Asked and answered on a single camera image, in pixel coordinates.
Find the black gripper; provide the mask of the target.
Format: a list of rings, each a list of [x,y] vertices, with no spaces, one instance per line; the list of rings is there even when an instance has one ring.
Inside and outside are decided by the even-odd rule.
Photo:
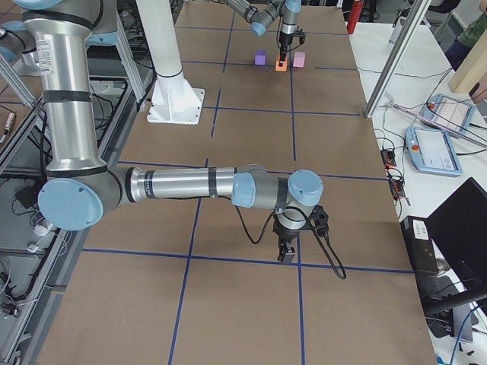
[[[288,61],[288,49],[291,46],[293,42],[294,34],[287,34],[287,33],[280,33],[279,34],[279,61],[283,62],[283,56],[284,60],[287,62]]]
[[[275,217],[272,231],[278,236],[279,254],[277,260],[285,265],[291,264],[295,255],[295,250],[292,247],[292,241],[299,237],[302,229],[287,228],[279,221],[277,217]]]

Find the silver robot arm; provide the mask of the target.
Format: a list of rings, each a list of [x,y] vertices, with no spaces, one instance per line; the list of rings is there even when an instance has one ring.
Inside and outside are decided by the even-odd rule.
[[[309,230],[329,248],[328,217],[319,206],[320,177],[309,170],[269,175],[250,156],[256,139],[242,134],[232,148],[214,151],[190,137],[202,115],[205,91],[185,78],[170,4],[136,4],[153,63],[148,134],[123,148],[132,159],[109,167],[98,154],[87,44],[118,21],[105,1],[22,1],[25,27],[39,52],[43,101],[53,158],[38,203],[64,230],[84,230],[111,211],[146,199],[224,198],[236,209],[269,212],[278,235],[279,261],[294,258],[292,242]]]
[[[250,24],[251,30],[259,37],[268,30],[276,19],[279,19],[278,66],[284,65],[288,53],[293,50],[291,44],[295,37],[299,39],[299,46],[305,42],[306,34],[298,26],[301,1],[268,1],[266,8],[261,11],[244,0],[228,0],[224,3]]]

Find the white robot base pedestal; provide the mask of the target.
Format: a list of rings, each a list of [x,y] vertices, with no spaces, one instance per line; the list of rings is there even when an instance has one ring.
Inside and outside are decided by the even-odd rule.
[[[185,79],[169,1],[136,2],[156,73],[150,123],[196,125],[205,91]]]

